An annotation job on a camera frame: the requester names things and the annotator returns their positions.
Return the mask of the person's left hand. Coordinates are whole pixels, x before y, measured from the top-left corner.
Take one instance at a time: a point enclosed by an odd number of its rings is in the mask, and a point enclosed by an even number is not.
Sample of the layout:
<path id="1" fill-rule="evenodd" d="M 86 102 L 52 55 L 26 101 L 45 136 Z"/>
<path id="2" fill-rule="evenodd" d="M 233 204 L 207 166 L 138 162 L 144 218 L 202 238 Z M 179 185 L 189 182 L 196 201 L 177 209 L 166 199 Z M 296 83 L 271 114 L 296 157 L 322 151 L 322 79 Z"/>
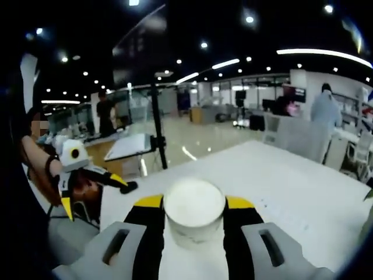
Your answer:
<path id="1" fill-rule="evenodd" d="M 78 177 L 73 181 L 72 198 L 75 201 L 99 201 L 101 198 L 101 186 L 85 177 Z"/>

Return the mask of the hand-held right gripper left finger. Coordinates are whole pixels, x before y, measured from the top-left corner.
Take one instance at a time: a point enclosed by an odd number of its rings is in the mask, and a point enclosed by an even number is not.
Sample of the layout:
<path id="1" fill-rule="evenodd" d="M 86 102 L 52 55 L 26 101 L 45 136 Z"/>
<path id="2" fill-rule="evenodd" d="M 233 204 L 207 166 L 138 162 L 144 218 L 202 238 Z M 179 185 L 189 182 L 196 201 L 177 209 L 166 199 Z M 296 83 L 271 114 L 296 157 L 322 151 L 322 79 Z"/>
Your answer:
<path id="1" fill-rule="evenodd" d="M 143 197 L 122 222 L 95 236 L 81 257 L 52 273 L 56 279 L 158 279 L 165 217 L 163 195 Z"/>

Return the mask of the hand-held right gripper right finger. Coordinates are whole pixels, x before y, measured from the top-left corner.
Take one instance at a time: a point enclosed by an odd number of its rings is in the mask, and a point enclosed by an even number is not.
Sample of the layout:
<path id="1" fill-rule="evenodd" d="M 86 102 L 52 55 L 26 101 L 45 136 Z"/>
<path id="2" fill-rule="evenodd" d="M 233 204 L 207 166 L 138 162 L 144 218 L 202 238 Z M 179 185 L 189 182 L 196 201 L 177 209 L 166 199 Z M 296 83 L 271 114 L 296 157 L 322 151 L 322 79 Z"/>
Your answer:
<path id="1" fill-rule="evenodd" d="M 223 248 L 229 279 L 333 279 L 325 267 L 312 265 L 302 246 L 276 224 L 265 223 L 254 205 L 226 196 Z"/>

